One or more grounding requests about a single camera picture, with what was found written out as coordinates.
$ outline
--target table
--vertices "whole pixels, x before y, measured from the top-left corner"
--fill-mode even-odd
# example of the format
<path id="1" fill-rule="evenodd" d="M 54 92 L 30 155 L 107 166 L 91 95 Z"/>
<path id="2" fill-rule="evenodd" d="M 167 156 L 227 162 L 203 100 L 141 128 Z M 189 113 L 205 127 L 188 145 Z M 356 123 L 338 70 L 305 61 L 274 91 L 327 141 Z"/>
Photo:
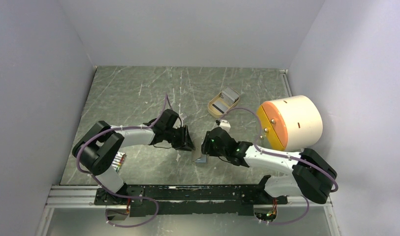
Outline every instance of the table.
<path id="1" fill-rule="evenodd" d="M 222 89 L 231 87 L 241 95 L 238 107 L 254 111 L 267 100 L 288 96 L 278 69 L 224 67 L 99 66 L 82 112 L 74 144 L 97 122 L 139 125 L 156 118 L 168 93 L 171 105 L 187 115 L 191 138 L 204 137 L 215 125 L 207 103 Z M 253 142 L 258 121 L 245 111 L 227 116 L 230 135 Z M 128 184 L 236 184 L 258 183 L 264 175 L 277 175 L 263 168 L 237 167 L 210 157 L 207 163 L 192 162 L 191 153 L 152 146 L 121 149 L 127 158 L 119 172 Z M 61 180 L 64 185 L 95 185 L 80 173 L 70 154 Z"/>

